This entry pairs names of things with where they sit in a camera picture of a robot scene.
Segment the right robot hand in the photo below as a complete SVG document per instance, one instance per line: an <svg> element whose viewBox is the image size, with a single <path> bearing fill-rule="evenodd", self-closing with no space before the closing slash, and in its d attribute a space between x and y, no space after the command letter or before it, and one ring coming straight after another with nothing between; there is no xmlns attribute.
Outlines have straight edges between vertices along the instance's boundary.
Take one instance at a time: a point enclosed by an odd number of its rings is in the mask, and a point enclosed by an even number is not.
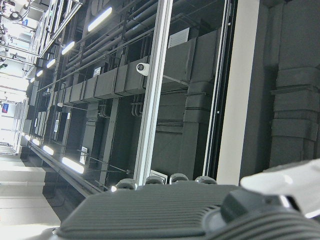
<svg viewBox="0 0 320 240"><path fill-rule="evenodd" d="M39 240L317 240L320 161L282 164L239 185L175 173L121 180L89 196Z"/></svg>

